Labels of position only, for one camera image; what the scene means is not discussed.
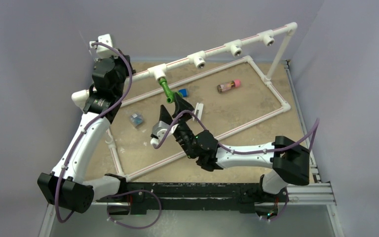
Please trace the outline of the small blue foil packet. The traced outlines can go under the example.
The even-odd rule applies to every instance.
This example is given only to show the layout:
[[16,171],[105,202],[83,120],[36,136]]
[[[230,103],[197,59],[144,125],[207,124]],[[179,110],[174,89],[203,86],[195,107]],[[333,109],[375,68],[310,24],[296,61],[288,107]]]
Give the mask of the small blue foil packet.
[[134,127],[138,127],[144,122],[143,116],[141,114],[138,114],[138,113],[134,113],[134,114],[130,115],[129,119],[130,119],[131,124]]

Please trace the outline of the white plastic clip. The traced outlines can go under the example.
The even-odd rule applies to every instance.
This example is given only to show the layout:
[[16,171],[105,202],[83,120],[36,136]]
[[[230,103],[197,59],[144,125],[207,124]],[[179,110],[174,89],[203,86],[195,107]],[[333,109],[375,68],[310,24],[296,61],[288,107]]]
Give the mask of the white plastic clip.
[[193,121],[197,119],[201,120],[202,118],[202,112],[203,112],[204,104],[203,103],[197,103],[194,109],[195,116],[192,118]]

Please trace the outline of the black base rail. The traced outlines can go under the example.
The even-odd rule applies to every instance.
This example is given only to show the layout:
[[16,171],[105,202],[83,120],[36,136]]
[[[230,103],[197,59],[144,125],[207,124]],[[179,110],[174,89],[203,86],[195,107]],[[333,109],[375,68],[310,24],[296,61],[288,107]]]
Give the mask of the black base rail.
[[238,211],[268,217],[277,215],[278,205],[288,202],[288,192],[283,188],[276,195],[267,194],[259,183],[133,182],[121,185],[117,196],[104,197],[99,202],[123,202],[133,215],[162,209]]

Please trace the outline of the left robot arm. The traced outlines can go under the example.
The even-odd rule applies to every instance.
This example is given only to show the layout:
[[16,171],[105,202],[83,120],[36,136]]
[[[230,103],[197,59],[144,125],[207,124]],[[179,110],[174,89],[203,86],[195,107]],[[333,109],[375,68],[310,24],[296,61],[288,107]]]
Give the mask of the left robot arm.
[[96,200],[109,196],[116,202],[127,197],[127,188],[114,176],[90,184],[84,176],[100,139],[113,122],[124,93],[126,78],[135,73],[128,55],[98,59],[93,84],[85,100],[79,127],[61,160],[50,173],[41,173],[37,184],[47,202],[72,212],[84,213]]

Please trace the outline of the white PVC pipe frame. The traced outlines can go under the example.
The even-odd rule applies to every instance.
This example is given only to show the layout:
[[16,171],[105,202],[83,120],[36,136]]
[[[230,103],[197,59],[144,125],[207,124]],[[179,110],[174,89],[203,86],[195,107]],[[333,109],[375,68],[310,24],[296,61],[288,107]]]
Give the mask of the white PVC pipe frame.
[[[260,32],[260,33],[257,33],[256,35],[253,35],[253,36],[250,36],[250,37],[247,37],[244,39],[236,39],[236,40],[227,42],[227,43],[225,43],[221,46],[218,46],[218,47],[214,47],[214,48],[211,48],[208,50],[202,50],[199,52],[195,52],[195,53],[190,54],[190,55],[188,55],[182,59],[178,59],[178,60],[175,60],[173,62],[169,62],[167,64],[164,63],[164,64],[159,64],[159,65],[153,66],[151,68],[146,69],[145,71],[136,73],[133,76],[133,78],[135,78],[136,81],[146,79],[149,77],[154,77],[155,79],[157,79],[158,76],[165,76],[165,72],[167,72],[167,71],[170,71],[170,70],[178,68],[178,67],[182,67],[182,66],[190,64],[190,63],[194,63],[194,65],[197,68],[201,69],[200,65],[202,63],[205,64],[205,59],[208,57],[211,57],[211,56],[214,56],[214,55],[217,55],[220,53],[225,53],[225,52],[230,52],[231,55],[233,55],[234,57],[240,57],[242,46],[246,46],[246,45],[249,45],[249,44],[255,43],[255,42],[263,42],[265,45],[270,46],[274,43],[274,36],[284,34],[285,37],[283,39],[283,42],[281,43],[281,46],[280,46],[280,48],[279,48],[279,50],[278,50],[278,52],[277,52],[277,54],[273,60],[273,63],[272,63],[272,65],[271,65],[271,67],[270,67],[270,69],[266,75],[256,65],[253,58],[250,55],[247,55],[247,56],[243,56],[241,59],[237,59],[237,60],[232,61],[230,63],[221,65],[219,67],[207,70],[207,71],[202,72],[202,73],[199,73],[195,76],[192,76],[192,77],[189,77],[186,79],[182,79],[178,82],[174,82],[169,86],[169,88],[176,88],[177,86],[184,85],[184,84],[192,82],[196,79],[201,79],[203,77],[217,73],[217,72],[222,71],[224,69],[236,66],[240,63],[248,63],[251,65],[251,67],[255,70],[255,72],[261,78],[264,85],[267,86],[267,88],[272,92],[272,94],[275,96],[275,98],[280,102],[281,107],[275,111],[272,111],[266,115],[263,115],[259,118],[252,120],[252,121],[249,121],[249,122],[247,122],[241,126],[238,126],[232,130],[229,130],[225,133],[222,133],[221,135],[219,135],[216,138],[218,140],[222,140],[222,139],[228,138],[234,134],[237,134],[243,130],[246,130],[246,129],[254,126],[254,125],[257,125],[260,122],[263,122],[267,119],[275,117],[281,113],[287,112],[291,109],[290,104],[283,98],[283,96],[277,91],[275,86],[272,84],[271,77],[274,74],[275,69],[276,69],[278,63],[280,62],[280,59],[281,59],[287,45],[289,44],[292,35],[295,33],[297,27],[298,27],[298,25],[296,22],[291,22],[291,23],[288,23],[282,27],[279,27],[279,28],[276,28],[273,30],[267,30],[264,32]],[[72,101],[78,107],[82,108],[81,106],[84,105],[85,99],[87,97],[89,97],[88,91],[89,91],[89,89],[74,92],[71,96]],[[122,105],[124,105],[124,106],[130,105],[130,104],[133,104],[135,102],[149,98],[151,96],[160,94],[161,92],[164,92],[163,89],[152,90],[150,92],[136,96],[134,98],[127,99],[125,102],[123,102]],[[131,174],[125,175],[125,177],[126,177],[128,182],[130,182],[132,180],[136,180],[137,178],[140,178],[140,177],[148,174],[151,171],[154,171],[158,168],[161,168],[161,167],[163,167],[163,166],[165,166],[165,165],[167,165],[173,161],[176,161],[180,158],[183,158],[183,157],[184,157],[184,152],[177,153],[173,156],[165,158],[161,161],[158,161],[152,165],[149,165],[149,166],[142,168],[138,171],[135,171]]]

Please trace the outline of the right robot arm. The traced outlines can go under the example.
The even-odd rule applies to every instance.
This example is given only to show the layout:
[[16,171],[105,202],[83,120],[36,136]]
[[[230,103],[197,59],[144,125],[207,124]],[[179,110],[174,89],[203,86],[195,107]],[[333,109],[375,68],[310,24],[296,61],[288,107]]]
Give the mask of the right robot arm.
[[151,145],[159,149],[166,138],[173,135],[185,155],[195,159],[202,169],[212,172],[232,167],[264,167],[271,171],[260,180],[257,194],[269,201],[287,185],[309,185],[310,150],[285,136],[256,146],[225,146],[213,134],[203,129],[195,135],[187,121],[195,118],[194,107],[174,93],[175,111],[171,115],[160,107],[159,121],[152,128]]

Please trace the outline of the blue grey small block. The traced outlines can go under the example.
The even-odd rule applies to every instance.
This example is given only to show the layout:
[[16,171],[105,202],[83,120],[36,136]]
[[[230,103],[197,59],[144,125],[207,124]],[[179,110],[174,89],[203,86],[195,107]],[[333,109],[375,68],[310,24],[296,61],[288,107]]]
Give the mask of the blue grey small block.
[[189,96],[188,90],[186,88],[178,90],[182,97],[187,98]]

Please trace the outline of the pink capped small bottle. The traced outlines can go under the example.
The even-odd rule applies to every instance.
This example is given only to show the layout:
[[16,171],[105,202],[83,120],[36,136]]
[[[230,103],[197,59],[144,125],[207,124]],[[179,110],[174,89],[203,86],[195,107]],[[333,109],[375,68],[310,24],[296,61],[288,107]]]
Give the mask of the pink capped small bottle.
[[235,79],[235,80],[217,85],[217,91],[219,93],[225,93],[231,89],[235,89],[240,86],[241,86],[241,81],[238,79]]

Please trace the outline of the green plastic water faucet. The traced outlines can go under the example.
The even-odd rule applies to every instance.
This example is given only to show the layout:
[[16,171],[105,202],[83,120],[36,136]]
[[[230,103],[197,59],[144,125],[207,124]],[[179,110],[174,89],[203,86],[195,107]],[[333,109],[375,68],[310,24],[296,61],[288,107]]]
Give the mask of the green plastic water faucet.
[[159,85],[162,87],[167,103],[173,103],[174,102],[174,92],[169,88],[167,79],[165,77],[161,77],[158,80]]

